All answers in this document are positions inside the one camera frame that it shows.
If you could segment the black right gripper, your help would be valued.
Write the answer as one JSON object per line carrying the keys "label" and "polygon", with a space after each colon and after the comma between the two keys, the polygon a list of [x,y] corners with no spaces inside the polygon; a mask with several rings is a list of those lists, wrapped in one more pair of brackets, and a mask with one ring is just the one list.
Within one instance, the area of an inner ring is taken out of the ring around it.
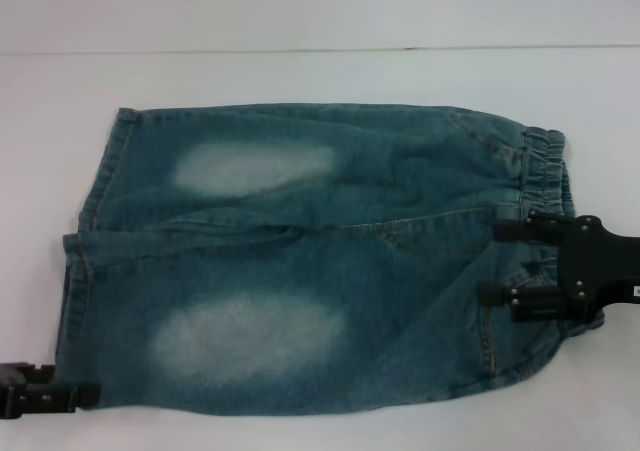
{"label": "black right gripper", "polygon": [[524,220],[497,221],[492,229],[499,242],[561,243],[558,284],[563,290],[480,283],[482,307],[508,307],[513,322],[592,322],[609,305],[639,302],[639,239],[608,231],[595,216],[531,211]]}

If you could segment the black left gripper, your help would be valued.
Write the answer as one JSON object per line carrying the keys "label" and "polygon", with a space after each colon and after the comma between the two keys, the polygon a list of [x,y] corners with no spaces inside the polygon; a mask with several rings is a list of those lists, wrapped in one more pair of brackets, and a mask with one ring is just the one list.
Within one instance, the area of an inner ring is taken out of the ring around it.
{"label": "black left gripper", "polygon": [[1,416],[74,413],[98,404],[99,385],[51,385],[54,373],[54,365],[2,363]]}

